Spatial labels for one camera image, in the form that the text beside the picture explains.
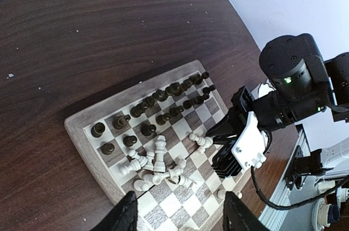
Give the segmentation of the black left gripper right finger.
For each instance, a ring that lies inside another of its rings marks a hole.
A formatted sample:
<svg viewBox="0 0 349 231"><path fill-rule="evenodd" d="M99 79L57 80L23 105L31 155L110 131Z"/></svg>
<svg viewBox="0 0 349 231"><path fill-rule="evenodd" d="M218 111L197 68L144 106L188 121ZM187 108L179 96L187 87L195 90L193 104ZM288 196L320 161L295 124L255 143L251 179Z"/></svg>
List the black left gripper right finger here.
<svg viewBox="0 0 349 231"><path fill-rule="evenodd" d="M222 228L224 231L269 231L232 191L225 194Z"/></svg>

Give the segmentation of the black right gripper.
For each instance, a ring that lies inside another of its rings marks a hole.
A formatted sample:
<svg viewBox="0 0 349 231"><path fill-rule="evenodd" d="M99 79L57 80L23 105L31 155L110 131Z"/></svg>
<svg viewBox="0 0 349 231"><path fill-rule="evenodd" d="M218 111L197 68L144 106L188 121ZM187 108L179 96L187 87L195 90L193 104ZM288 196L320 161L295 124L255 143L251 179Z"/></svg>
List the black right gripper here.
<svg viewBox="0 0 349 231"><path fill-rule="evenodd" d="M221 148L212 159L212 168L219 178L235 177L243 169L233 157L231 150L238 137L246 126L248 113L252 110L252 103L255 100L251 92L246 87L241 87L234 93L227 114L216 125L211 127L206 136L213 140L214 144ZM264 155L270 149L270 131L257 126L259 130L266 133L268 142Z"/></svg>

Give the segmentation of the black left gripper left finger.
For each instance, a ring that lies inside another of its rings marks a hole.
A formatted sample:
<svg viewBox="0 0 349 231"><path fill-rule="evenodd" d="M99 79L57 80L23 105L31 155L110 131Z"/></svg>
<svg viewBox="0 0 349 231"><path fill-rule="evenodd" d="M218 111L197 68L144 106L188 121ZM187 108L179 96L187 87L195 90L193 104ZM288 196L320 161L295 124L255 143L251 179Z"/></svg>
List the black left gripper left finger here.
<svg viewBox="0 0 349 231"><path fill-rule="evenodd" d="M129 191L92 230L137 230L138 202L136 193Z"/></svg>

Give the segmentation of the wooden chess board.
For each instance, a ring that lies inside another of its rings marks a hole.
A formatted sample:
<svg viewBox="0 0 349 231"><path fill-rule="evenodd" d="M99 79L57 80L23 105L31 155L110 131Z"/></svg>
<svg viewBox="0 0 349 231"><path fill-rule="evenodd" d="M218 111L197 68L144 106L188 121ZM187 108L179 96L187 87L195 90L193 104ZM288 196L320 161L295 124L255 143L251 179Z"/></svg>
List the wooden chess board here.
<svg viewBox="0 0 349 231"><path fill-rule="evenodd" d="M182 109L212 80L195 60L132 86L65 120L65 129L109 200L134 191L138 230L213 230L222 217L219 191L243 187L247 172L219 178L211 167L220 146L202 137L227 113L213 91Z"/></svg>

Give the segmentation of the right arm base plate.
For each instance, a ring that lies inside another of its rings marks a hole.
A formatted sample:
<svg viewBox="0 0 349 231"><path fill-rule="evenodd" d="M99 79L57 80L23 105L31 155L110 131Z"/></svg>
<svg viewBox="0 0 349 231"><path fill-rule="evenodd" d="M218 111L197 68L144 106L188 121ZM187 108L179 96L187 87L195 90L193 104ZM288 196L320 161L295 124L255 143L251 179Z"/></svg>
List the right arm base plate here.
<svg viewBox="0 0 349 231"><path fill-rule="evenodd" d="M292 191L294 186L296 189L302 187L302 177L308 175L322 176L330 168L325 168L321 162L321 149L312 151L309 156L305 156L302 152L301 146L297 145L288 166L284 180L287 188Z"/></svg>

